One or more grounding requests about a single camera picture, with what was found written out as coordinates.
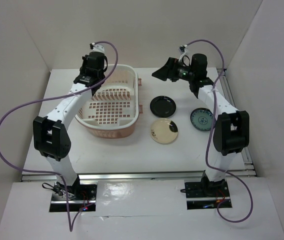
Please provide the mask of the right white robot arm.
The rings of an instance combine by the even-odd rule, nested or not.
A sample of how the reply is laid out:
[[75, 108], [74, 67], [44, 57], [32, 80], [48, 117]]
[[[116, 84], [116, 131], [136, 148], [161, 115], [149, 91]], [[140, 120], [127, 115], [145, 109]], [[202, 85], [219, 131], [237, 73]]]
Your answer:
[[249, 145], [250, 117], [247, 111], [233, 107], [216, 90], [215, 83], [207, 76], [207, 65], [207, 56], [201, 53], [193, 54], [189, 65], [183, 59], [169, 57], [152, 77], [162, 81], [187, 81], [190, 91], [212, 113], [208, 144], [213, 145], [214, 150], [212, 153], [206, 150], [206, 169], [199, 188], [204, 196], [213, 197], [223, 189], [235, 156]]

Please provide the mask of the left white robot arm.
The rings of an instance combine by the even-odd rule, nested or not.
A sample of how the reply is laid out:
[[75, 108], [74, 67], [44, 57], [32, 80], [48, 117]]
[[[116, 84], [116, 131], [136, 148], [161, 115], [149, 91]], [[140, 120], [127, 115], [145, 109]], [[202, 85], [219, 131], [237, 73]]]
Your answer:
[[80, 108], [95, 94], [100, 86], [94, 86], [105, 78], [108, 59], [101, 51], [93, 50], [82, 57], [79, 75], [73, 81], [69, 97], [64, 98], [46, 116], [33, 120], [34, 148], [46, 158], [52, 170], [58, 173], [58, 190], [70, 200], [81, 193], [80, 179], [74, 171], [69, 152], [71, 140], [68, 128]]

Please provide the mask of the white pink dish rack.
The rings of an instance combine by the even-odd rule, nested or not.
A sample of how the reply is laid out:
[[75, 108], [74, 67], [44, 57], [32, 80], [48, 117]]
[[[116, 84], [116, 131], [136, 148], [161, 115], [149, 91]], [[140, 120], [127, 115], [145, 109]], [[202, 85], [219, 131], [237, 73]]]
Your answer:
[[139, 104], [141, 79], [129, 65], [119, 64], [75, 116], [93, 136], [121, 139], [134, 130], [142, 106]]

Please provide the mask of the blue patterned plate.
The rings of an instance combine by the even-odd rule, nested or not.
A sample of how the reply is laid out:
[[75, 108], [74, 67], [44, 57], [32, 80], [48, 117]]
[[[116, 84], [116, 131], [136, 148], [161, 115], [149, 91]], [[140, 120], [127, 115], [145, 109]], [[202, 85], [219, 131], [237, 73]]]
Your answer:
[[202, 132], [209, 132], [212, 129], [213, 120], [213, 113], [208, 108], [196, 108], [190, 114], [191, 124]]

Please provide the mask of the beige plate with black mark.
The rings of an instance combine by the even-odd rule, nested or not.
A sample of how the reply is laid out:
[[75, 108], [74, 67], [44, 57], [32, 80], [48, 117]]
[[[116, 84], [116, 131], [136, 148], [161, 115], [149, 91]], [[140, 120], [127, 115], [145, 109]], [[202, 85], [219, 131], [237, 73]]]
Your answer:
[[168, 118], [159, 118], [150, 126], [150, 136], [159, 144], [171, 144], [176, 140], [178, 134], [178, 126], [174, 121]]

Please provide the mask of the aluminium rail frame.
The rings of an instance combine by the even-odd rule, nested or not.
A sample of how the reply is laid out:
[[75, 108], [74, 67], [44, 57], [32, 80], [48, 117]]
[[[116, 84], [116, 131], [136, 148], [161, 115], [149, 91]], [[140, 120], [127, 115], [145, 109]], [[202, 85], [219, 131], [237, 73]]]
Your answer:
[[[186, 81], [161, 81], [151, 76], [152, 68], [137, 69], [141, 78], [138, 96], [142, 113], [134, 132], [125, 138], [105, 139], [93, 136], [73, 120], [68, 128], [69, 153], [73, 169], [83, 180], [164, 179], [200, 177], [206, 167], [208, 133], [197, 130], [190, 114], [203, 103], [190, 92]], [[168, 96], [176, 103], [172, 120], [178, 136], [170, 144], [160, 144], [151, 137], [156, 117], [150, 102], [156, 96]]]

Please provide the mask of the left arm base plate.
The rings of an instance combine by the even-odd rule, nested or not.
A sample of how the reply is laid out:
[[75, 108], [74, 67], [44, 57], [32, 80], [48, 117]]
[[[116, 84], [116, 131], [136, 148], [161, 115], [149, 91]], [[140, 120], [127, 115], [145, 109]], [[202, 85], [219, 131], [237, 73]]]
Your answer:
[[[57, 185], [54, 185], [53, 193], [51, 195], [49, 212], [50, 213], [62, 213], [67, 211], [66, 206], [66, 194], [65, 190], [58, 190]], [[97, 198], [97, 183], [93, 184], [81, 184], [79, 191], [75, 194], [68, 194], [69, 211], [78, 212], [83, 208], [83, 212], [95, 212], [96, 211], [96, 198]]]

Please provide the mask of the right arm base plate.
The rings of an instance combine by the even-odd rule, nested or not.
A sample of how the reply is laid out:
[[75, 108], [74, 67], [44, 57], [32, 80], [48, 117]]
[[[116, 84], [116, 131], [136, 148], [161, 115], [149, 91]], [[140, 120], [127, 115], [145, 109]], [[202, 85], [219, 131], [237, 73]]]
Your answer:
[[180, 192], [185, 194], [188, 210], [216, 209], [218, 205], [222, 209], [233, 207], [226, 181], [210, 190], [205, 190], [199, 181], [185, 182], [184, 188]]

